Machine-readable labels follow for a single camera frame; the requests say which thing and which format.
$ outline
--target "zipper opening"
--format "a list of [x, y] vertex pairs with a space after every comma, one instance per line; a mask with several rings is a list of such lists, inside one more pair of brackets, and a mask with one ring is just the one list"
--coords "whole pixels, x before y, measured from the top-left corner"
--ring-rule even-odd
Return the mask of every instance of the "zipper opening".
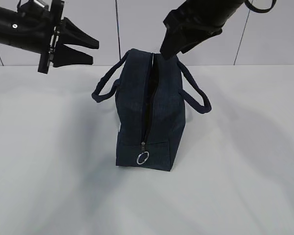
[[145, 151], [145, 145], [148, 140], [149, 133], [152, 126], [152, 117], [153, 117], [153, 101], [159, 85], [159, 69], [157, 58], [152, 54], [151, 64], [149, 65], [148, 76], [146, 79], [146, 90], [144, 96], [144, 117], [143, 117], [143, 131], [141, 138], [142, 150]]

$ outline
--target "black mechanical arm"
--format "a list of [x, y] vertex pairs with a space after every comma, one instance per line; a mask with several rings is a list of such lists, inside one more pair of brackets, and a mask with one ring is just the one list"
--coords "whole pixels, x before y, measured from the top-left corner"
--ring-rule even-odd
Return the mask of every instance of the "black mechanical arm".
[[41, 54], [38, 72], [48, 73], [65, 65], [92, 65], [93, 57], [66, 45], [99, 49], [99, 42], [68, 18], [62, 19], [64, 1], [52, 0], [51, 8], [42, 0], [17, 5], [17, 12], [0, 7], [0, 43]]
[[163, 22], [167, 29], [160, 49], [163, 57], [169, 59], [179, 52], [187, 53], [203, 41], [220, 35], [226, 21], [243, 3], [254, 12], [267, 13], [276, 0], [272, 0], [268, 9], [258, 9], [249, 0], [186, 0]]
[[[203, 41], [220, 35], [226, 21], [245, 3], [255, 12], [249, 0], [186, 0], [164, 20], [166, 35], [161, 53], [169, 59], [180, 51], [186, 53]], [[0, 43], [41, 54], [38, 71], [48, 73], [65, 65], [92, 65], [93, 58], [66, 45], [99, 49], [99, 42], [90, 37], [68, 18], [62, 19], [63, 0], [52, 0], [51, 8], [43, 0], [28, 0], [17, 6], [17, 12], [0, 7]]]

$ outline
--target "navy blue bag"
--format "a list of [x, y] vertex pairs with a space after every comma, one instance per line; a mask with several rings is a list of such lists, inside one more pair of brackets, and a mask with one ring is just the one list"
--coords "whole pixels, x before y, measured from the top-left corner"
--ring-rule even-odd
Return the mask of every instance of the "navy blue bag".
[[[111, 91], [99, 95], [124, 62]], [[202, 96], [204, 105], [183, 90], [181, 71]], [[201, 114], [211, 111], [207, 96], [177, 56], [165, 61], [161, 54], [129, 50], [100, 80], [92, 98], [99, 103], [114, 94], [121, 122], [116, 147], [118, 166], [170, 171], [185, 127], [184, 101]]]

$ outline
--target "white wall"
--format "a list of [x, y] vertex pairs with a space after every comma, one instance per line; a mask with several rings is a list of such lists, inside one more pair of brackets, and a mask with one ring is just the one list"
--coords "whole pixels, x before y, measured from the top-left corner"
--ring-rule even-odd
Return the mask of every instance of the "white wall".
[[[259, 7], [270, 3], [271, 0], [255, 1]], [[294, 0], [277, 1], [268, 14], [250, 14], [237, 64], [294, 64]]]
[[[15, 10], [17, 2], [0, 0], [0, 6]], [[117, 0], [121, 55], [131, 48], [159, 51], [165, 35], [162, 21], [183, 2]], [[270, 3], [271, 0], [255, 0], [258, 7]], [[227, 22], [222, 35], [180, 58], [187, 65], [233, 65], [248, 12], [242, 6]], [[115, 0], [66, 0], [64, 15], [100, 41], [99, 50], [83, 49], [94, 56], [95, 65], [115, 64], [119, 59]], [[37, 54], [5, 45], [0, 45], [0, 56], [5, 65], [36, 65], [39, 61]], [[294, 0], [279, 0], [268, 14], [250, 13], [236, 64], [294, 64]]]

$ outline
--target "black strap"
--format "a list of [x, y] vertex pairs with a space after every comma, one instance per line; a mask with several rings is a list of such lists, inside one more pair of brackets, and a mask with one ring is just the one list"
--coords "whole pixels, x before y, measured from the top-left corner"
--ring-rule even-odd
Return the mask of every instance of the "black strap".
[[106, 99], [111, 98], [115, 92], [117, 87], [120, 85], [120, 79], [116, 80], [113, 83], [113, 86], [111, 88], [111, 91], [107, 94], [104, 95], [99, 95], [100, 92], [102, 91], [102, 89], [104, 88], [104, 86], [107, 84], [107, 82], [109, 81], [109, 79], [112, 77], [112, 75], [115, 73], [115, 71], [122, 66], [122, 64], [126, 61], [127, 56], [128, 56], [128, 52], [124, 55], [124, 57], [116, 64], [114, 65], [107, 73], [106, 75], [104, 75], [104, 77], [100, 80], [100, 82], [98, 83], [96, 89], [94, 90], [94, 92], [92, 93], [92, 98], [97, 102], [100, 103]]
[[273, 9], [273, 7], [275, 6], [277, 0], [272, 0], [272, 6], [268, 9], [259, 9], [256, 8], [254, 5], [252, 5], [251, 2], [249, 2], [249, 0], [245, 1], [245, 4], [247, 6], [247, 8], [249, 8], [251, 11], [254, 11], [256, 13], [268, 13], [269, 11], [271, 11]]
[[199, 95], [201, 95], [202, 99], [204, 100], [204, 106], [202, 106], [186, 91], [181, 89], [179, 93], [181, 94], [183, 99], [200, 114], [205, 114], [210, 112], [212, 110], [212, 107], [206, 94], [198, 87], [196, 81], [194, 80], [193, 76], [191, 75], [189, 70], [186, 68], [186, 66], [180, 61], [178, 61], [177, 64], [179, 68], [181, 69], [182, 73], [184, 74], [184, 77], [190, 83], [190, 85], [199, 93]]

